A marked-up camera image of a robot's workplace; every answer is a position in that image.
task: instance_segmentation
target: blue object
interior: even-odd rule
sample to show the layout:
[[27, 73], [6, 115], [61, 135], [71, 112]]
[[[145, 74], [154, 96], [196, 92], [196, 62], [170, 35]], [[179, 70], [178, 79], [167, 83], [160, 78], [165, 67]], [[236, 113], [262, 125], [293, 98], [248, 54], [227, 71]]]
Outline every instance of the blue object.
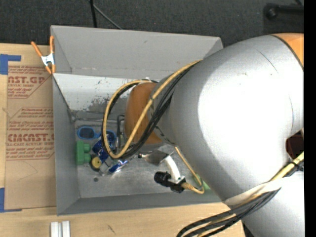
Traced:
[[108, 173], [113, 174], [119, 172], [124, 166], [128, 164], [128, 160], [119, 160], [115, 165], [108, 169]]
[[91, 126], [81, 126], [77, 131], [77, 135], [82, 140], [93, 140], [99, 138], [101, 133], [96, 133]]
[[21, 55], [8, 55], [0, 54], [0, 74], [8, 74], [8, 62], [9, 61], [21, 61]]
[[21, 211], [21, 210], [5, 210], [4, 209], [4, 188], [0, 188], [0, 213], [9, 211]]
[[[115, 140], [117, 136], [115, 135], [113, 131], [107, 130], [107, 138], [108, 138], [110, 149], [114, 150]], [[98, 140], [98, 142], [94, 144], [94, 146], [92, 147], [92, 151], [98, 155], [102, 163], [109, 157], [108, 152], [102, 145], [102, 140]]]
[[94, 144], [92, 151], [98, 155], [102, 163], [109, 157], [107, 151], [102, 146], [102, 140], [98, 140], [98, 142]]

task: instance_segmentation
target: white object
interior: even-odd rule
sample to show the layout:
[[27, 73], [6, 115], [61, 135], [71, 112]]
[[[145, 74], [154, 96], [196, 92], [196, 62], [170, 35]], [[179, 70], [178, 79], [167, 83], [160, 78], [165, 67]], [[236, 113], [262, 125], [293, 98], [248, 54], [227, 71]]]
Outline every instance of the white object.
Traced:
[[51, 222], [50, 237], [70, 237], [70, 221]]

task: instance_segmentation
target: black object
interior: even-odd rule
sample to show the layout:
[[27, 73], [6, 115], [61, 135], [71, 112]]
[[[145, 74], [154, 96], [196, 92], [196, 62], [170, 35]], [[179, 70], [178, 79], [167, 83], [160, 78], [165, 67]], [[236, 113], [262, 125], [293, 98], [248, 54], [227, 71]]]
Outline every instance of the black object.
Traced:
[[92, 18], [93, 18], [93, 26], [94, 26], [94, 28], [98, 28], [97, 18], [95, 16], [95, 10], [94, 10], [94, 5], [93, 5], [93, 0], [90, 0], [90, 7], [91, 7]]
[[184, 188], [181, 186], [181, 184], [183, 184], [186, 181], [186, 179], [183, 178], [179, 183], [175, 184], [169, 181], [170, 178], [171, 175], [168, 172], [158, 171], [154, 176], [154, 181], [158, 184], [161, 184], [162, 186], [170, 187], [170, 189], [174, 192], [183, 192]]
[[269, 3], [264, 8], [264, 14], [272, 20], [276, 18], [280, 13], [298, 14], [304, 16], [304, 6], [300, 0], [295, 0], [297, 4], [281, 5], [275, 3]]

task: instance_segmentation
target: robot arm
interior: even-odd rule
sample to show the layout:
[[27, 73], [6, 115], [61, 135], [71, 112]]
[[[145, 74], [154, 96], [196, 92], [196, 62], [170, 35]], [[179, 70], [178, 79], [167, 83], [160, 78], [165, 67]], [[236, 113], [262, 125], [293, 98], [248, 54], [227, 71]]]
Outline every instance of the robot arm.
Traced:
[[[166, 107], [152, 129], [156, 140], [145, 150], [178, 146], [223, 201], [268, 182], [290, 161], [286, 139], [304, 126], [303, 46], [300, 34], [253, 38], [151, 84], [141, 97], [143, 107], [151, 101], [148, 120]], [[133, 89], [127, 104], [128, 135], [141, 116], [131, 111], [140, 89]], [[304, 173], [288, 177], [269, 203], [243, 221], [256, 237], [303, 237]]]

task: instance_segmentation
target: small parts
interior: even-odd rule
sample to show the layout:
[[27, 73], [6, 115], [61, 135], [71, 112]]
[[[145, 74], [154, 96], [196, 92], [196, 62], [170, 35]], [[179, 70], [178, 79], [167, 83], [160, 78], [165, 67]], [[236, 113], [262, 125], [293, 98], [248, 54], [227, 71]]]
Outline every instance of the small parts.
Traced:
[[83, 165], [91, 161], [90, 145], [83, 141], [77, 141], [76, 143], [76, 164]]
[[92, 151], [99, 157], [101, 163], [103, 163], [109, 157], [108, 152], [102, 146], [102, 140], [99, 140], [94, 144]]
[[94, 155], [91, 159], [90, 166], [94, 171], [99, 171], [100, 167], [102, 165], [102, 162], [100, 158], [97, 155]]
[[99, 138], [101, 133], [96, 133], [91, 126], [81, 126], [77, 130], [77, 136], [82, 140], [93, 140]]
[[128, 164], [128, 160], [119, 160], [116, 164], [108, 169], [109, 174], [114, 174], [119, 172], [123, 167]]
[[177, 183], [171, 182], [171, 175], [168, 172], [156, 172], [154, 176], [154, 180], [156, 183], [161, 184], [165, 187], [170, 187], [172, 191], [181, 193], [184, 191], [184, 188], [182, 187], [182, 184], [186, 182], [185, 177], [183, 177], [181, 180], [179, 180]]

